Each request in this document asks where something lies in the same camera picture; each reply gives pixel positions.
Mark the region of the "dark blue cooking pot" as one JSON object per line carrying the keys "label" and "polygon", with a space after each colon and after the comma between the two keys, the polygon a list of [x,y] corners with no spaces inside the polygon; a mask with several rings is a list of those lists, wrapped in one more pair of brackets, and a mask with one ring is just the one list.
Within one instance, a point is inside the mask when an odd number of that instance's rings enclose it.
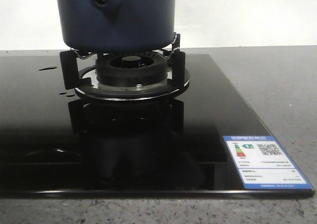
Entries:
{"label": "dark blue cooking pot", "polygon": [[94,53],[143,52],[174,38],[175,0],[57,0],[63,41]]}

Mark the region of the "black metal pot support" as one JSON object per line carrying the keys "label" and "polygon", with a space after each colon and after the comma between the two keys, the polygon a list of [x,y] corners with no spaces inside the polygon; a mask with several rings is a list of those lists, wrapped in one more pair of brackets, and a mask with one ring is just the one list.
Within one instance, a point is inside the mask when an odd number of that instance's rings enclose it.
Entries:
{"label": "black metal pot support", "polygon": [[[85,60],[92,54],[75,49],[63,51],[59,56],[64,86],[67,90],[73,89],[80,97],[97,101],[134,102],[176,97],[188,89],[190,75],[185,65],[185,53],[180,50],[180,34],[174,33],[171,45],[169,51],[148,51],[167,60],[167,77],[154,84],[137,84],[132,87],[110,86],[99,82],[95,64],[78,69],[77,59]],[[107,54],[99,53],[97,59],[105,55]]]}

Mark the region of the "black round gas burner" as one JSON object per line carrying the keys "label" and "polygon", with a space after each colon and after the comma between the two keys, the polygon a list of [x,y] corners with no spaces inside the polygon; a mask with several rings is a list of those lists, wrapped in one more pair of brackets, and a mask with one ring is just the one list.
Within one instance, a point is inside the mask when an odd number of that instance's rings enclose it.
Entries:
{"label": "black round gas burner", "polygon": [[153,52],[108,54],[95,66],[97,80],[110,86],[150,85],[167,77],[167,60]]}

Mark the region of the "black glass gas stove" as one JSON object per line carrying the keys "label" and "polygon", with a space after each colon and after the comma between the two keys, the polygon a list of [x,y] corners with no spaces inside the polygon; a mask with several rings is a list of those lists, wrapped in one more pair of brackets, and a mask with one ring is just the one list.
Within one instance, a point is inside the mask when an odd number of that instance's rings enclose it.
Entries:
{"label": "black glass gas stove", "polygon": [[0,59],[1,197],[306,198],[246,189],[223,136],[272,136],[209,55],[189,89],[154,104],[86,102],[57,56]]}

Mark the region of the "blue energy rating sticker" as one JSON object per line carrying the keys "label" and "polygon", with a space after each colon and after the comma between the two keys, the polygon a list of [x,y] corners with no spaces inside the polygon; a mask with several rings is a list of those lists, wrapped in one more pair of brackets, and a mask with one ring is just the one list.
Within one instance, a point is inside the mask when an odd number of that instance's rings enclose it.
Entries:
{"label": "blue energy rating sticker", "polygon": [[223,136],[246,189],[310,189],[312,184],[273,136]]}

